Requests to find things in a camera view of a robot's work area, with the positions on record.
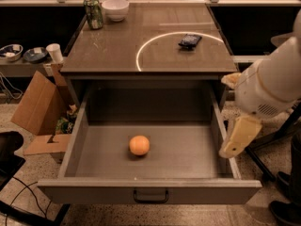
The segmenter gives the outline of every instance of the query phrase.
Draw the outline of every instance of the cup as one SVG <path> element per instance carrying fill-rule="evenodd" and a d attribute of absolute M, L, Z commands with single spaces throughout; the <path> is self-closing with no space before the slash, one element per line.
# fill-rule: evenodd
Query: cup
<path fill-rule="evenodd" d="M 64 58 L 62 56 L 62 52 L 60 51 L 60 46 L 58 43 L 49 44 L 46 47 L 51 59 L 54 63 L 61 63 L 63 62 Z"/>

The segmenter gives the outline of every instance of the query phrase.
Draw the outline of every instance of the bowl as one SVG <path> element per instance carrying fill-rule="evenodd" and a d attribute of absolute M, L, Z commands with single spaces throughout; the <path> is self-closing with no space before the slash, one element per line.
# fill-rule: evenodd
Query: bowl
<path fill-rule="evenodd" d="M 102 8 L 105 16 L 114 22 L 122 21 L 129 11 L 128 0 L 105 0 L 102 2 Z"/>
<path fill-rule="evenodd" d="M 0 49 L 0 58 L 8 62 L 13 62 L 21 57 L 23 47 L 20 44 L 10 44 Z"/>
<path fill-rule="evenodd" d="M 27 50 L 24 53 L 23 58 L 32 64 L 37 64 L 44 61 L 47 56 L 48 56 L 48 52 L 45 48 L 37 47 L 37 48 Z"/>

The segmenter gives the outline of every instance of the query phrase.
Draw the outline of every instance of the speckled floor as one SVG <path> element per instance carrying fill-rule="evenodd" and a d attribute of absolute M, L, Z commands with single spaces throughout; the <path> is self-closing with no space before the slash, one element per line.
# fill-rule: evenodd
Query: speckled floor
<path fill-rule="evenodd" d="M 16 104 L 0 104 L 0 132 L 14 130 L 24 136 L 24 146 L 16 152 L 23 156 L 23 148 L 32 140 L 33 136 L 10 122 L 16 109 Z M 229 120 L 229 129 L 233 119 L 240 114 L 234 103 L 226 102 L 222 112 L 224 119 Z M 266 121 L 262 134 L 275 131 L 286 120 L 288 113 L 284 112 Z M 258 155 L 269 169 L 276 174 L 283 170 L 290 172 L 290 140 L 258 151 Z M 262 173 L 246 153 L 236 157 L 242 177 L 262 181 L 263 188 L 245 205 L 72 205 L 64 217 L 62 225 L 204 225 L 204 226 L 262 226 L 276 225 L 268 210 L 269 202 L 286 200 L 276 190 L 275 183 L 264 182 Z M 25 164 L 16 173 L 15 177 L 27 185 L 37 182 L 41 178 L 55 178 L 59 165 L 49 154 L 30 155 L 25 157 Z M 11 179 L 0 192 L 0 200 L 11 204 L 16 195 L 24 186 Z M 46 210 L 49 200 L 36 187 L 31 186 L 38 198 L 43 211 Z M 35 198 L 29 190 L 24 190 L 13 205 L 28 212 L 43 216 L 36 205 Z M 61 205 L 51 203 L 47 210 L 47 218 L 54 219 Z M 0 225 L 5 225 L 5 216 L 0 215 Z M 8 218 L 7 225 L 23 225 Z"/>

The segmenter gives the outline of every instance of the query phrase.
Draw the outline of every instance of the black shoe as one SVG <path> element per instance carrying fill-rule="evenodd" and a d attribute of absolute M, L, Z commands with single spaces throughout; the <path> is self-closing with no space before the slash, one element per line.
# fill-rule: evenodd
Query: black shoe
<path fill-rule="evenodd" d="M 280 226 L 301 226 L 301 207 L 293 203 L 272 201 L 269 209 Z"/>
<path fill-rule="evenodd" d="M 290 200 L 290 191 L 289 191 L 290 179 L 291 179 L 291 176 L 289 174 L 286 174 L 286 173 L 282 172 L 282 171 L 279 171 L 276 175 L 277 189 L 288 200 Z"/>

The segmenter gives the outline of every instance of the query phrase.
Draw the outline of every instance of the black handle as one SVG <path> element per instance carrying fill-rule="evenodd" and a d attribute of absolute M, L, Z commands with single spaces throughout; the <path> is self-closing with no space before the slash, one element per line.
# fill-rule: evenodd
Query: black handle
<path fill-rule="evenodd" d="M 152 203 L 152 204 L 166 203 L 168 201 L 168 191 L 166 190 L 166 197 L 163 200 L 140 200 L 137 198 L 137 191 L 134 190 L 134 200 L 137 203 Z"/>

